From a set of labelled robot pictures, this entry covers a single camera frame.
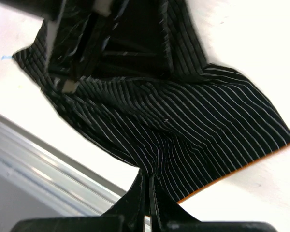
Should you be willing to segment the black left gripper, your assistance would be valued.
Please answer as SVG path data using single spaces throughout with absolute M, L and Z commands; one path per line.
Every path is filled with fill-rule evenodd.
M 111 0 L 0 0 L 0 4 L 42 17 L 48 22 L 45 70 L 59 79 L 63 93 L 76 91 L 79 66 L 91 16 L 108 17 Z

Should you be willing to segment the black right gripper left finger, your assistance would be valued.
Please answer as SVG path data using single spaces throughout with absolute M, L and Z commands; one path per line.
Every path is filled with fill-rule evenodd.
M 13 232 L 144 232 L 145 177 L 140 171 L 131 188 L 100 216 L 34 218 L 14 225 Z

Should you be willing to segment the black striped underwear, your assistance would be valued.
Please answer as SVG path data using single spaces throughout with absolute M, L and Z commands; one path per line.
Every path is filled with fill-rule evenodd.
M 185 1 L 118 0 L 109 18 L 84 17 L 95 23 L 78 64 L 48 54 L 48 20 L 13 58 L 73 129 L 175 201 L 290 144 L 271 101 L 207 61 Z

